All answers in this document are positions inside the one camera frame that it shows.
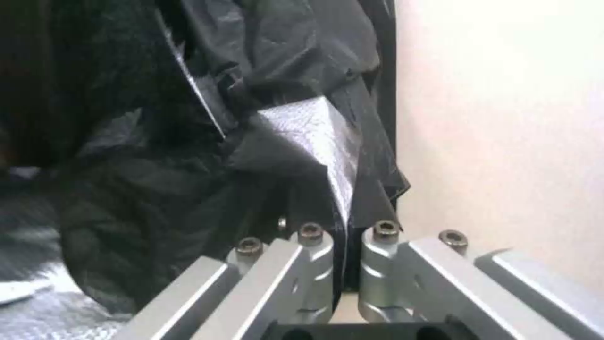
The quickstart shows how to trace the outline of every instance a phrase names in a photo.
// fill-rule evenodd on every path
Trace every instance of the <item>hex socket screw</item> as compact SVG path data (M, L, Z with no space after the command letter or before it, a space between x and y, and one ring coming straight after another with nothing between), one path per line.
M239 241L236 252L242 257L259 257L262 255L262 241L256 237L246 237Z
M304 247L315 247L323 242L323 228L314 222L304 223L298 230L298 243Z
M460 255L465 255L467 250L467 237L458 230L448 229L441 231L439 240L451 247Z
M395 244L399 241L399 229L399 224L394 221L377 221L373 225L373 238L383 244Z

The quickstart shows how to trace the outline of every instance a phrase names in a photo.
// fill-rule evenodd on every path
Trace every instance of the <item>screw head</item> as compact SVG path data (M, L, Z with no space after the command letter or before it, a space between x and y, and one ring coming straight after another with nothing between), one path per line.
M467 249L467 237L458 230L444 230L439 234L439 239L454 251L464 255Z
M373 225L373 237L376 241L385 244L394 244L399 241L399 224L391 220L377 221Z
M285 218L284 216L281 216L278 220L277 220L277 229L280 232L285 231L288 228L288 220L287 218Z
M237 244L236 252L241 256L256 256L262 253L262 241L256 237L246 237Z
M318 246L323 242L323 227L314 222L304 223L298 230L298 242L305 247Z

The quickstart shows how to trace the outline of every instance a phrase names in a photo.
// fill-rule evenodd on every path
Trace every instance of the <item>black plastic bag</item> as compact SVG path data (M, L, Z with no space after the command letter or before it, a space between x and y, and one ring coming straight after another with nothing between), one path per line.
M317 221L336 241L337 299L357 249L349 229L360 219L348 216L362 204L343 211L330 166L287 136L258 135L254 121L326 96L359 141L356 156L337 160L355 164L352 180L369 178L390 199L408 187L367 88L379 82L378 40L355 0L65 0L51 17L61 117L45 136L57 156L15 190L45 213L24 209L0 227L59 231L82 290L111 312L136 312L198 256L223 258L247 235L270 242L281 216L290 233ZM297 171L272 169L264 154L277 150ZM0 196L0 212L15 202Z

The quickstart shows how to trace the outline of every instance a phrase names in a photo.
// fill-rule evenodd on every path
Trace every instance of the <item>white wall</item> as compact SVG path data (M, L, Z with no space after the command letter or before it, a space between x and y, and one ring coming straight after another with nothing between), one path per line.
M398 0L399 200L604 296L604 1Z

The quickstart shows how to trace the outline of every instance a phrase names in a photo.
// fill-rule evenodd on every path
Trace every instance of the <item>cylindrical metal mount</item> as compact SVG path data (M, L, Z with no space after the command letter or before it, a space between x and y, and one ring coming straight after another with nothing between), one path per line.
M394 260L403 241L394 221L378 221L362 235L358 308L369 322L412 320L394 277Z
M308 250L313 276L304 304L291 322L327 323L333 314L333 238L319 224L305 223L289 240Z

